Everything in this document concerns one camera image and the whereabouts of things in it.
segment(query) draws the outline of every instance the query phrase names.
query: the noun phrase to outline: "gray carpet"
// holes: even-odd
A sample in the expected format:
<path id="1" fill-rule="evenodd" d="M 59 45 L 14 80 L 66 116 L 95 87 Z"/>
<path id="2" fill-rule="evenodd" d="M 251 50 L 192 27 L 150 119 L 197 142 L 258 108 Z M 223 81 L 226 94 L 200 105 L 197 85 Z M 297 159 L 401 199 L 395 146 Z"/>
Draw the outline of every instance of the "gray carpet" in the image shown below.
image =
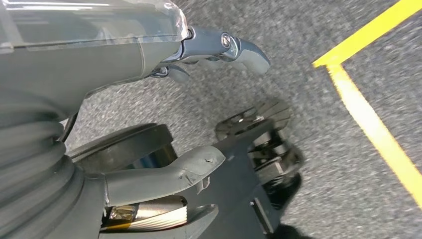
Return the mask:
<path id="1" fill-rule="evenodd" d="M 178 153 L 215 141 L 220 120 L 268 97 L 292 105 L 286 134 L 304 152 L 304 185 L 283 222 L 317 239 L 422 239 L 422 212 L 353 121 L 324 68 L 312 62 L 395 0 L 176 1 L 189 23 L 225 29 L 261 46 L 264 76 L 229 67 L 185 67 L 170 79 L 112 87 L 87 99 L 68 147 L 142 122 L 169 126 Z M 422 170 L 422 12 L 343 66 Z"/>

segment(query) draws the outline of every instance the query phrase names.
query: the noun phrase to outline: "wheel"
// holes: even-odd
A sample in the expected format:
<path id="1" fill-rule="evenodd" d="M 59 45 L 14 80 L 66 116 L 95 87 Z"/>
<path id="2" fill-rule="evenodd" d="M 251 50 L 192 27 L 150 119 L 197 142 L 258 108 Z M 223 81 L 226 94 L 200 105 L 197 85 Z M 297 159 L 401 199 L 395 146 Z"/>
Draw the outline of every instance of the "wheel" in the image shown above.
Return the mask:
<path id="1" fill-rule="evenodd" d="M 163 167 L 176 159 L 172 141 L 164 124 L 139 124 L 82 145 L 67 155 L 87 173 Z"/>
<path id="2" fill-rule="evenodd" d="M 255 127 L 263 119 L 272 119 L 275 129 L 280 131 L 286 127 L 290 116 L 289 105 L 285 101 L 268 100 L 221 121 L 215 127 L 215 135 L 221 141 L 229 135 L 237 135 Z"/>

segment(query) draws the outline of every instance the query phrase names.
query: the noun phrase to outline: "yellow line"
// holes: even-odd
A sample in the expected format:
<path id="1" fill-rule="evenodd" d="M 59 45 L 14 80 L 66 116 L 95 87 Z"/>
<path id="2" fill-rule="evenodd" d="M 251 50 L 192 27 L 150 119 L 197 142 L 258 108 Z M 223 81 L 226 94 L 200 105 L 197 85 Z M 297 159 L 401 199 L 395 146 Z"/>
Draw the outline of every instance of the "yellow line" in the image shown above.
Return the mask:
<path id="1" fill-rule="evenodd" d="M 341 64 L 377 38 L 422 9 L 422 0 L 400 0 L 346 40 L 314 61 L 314 67 Z"/>
<path id="2" fill-rule="evenodd" d="M 422 175 L 341 65 L 327 65 L 341 100 L 380 155 L 422 209 Z"/>

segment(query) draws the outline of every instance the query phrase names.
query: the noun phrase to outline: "screw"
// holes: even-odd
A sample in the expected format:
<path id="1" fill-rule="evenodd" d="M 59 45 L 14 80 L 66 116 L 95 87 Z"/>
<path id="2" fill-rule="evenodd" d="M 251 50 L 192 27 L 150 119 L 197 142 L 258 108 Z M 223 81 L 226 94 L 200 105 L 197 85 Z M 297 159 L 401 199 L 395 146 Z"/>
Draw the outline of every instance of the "screw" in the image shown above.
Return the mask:
<path id="1" fill-rule="evenodd" d="M 230 40 L 230 36 L 227 33 L 223 33 L 221 35 L 221 43 L 224 48 L 230 48 L 231 40 Z"/>

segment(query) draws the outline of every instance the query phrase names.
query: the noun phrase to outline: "ribbed hose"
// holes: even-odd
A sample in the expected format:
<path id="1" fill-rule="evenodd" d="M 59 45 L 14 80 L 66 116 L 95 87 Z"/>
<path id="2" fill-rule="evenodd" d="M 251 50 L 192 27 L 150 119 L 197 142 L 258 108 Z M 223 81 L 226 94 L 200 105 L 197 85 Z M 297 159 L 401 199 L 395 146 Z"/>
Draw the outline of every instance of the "ribbed hose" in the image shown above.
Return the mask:
<path id="1" fill-rule="evenodd" d="M 0 238 L 43 238 L 75 204 L 84 178 L 56 139 L 57 108 L 0 90 Z"/>

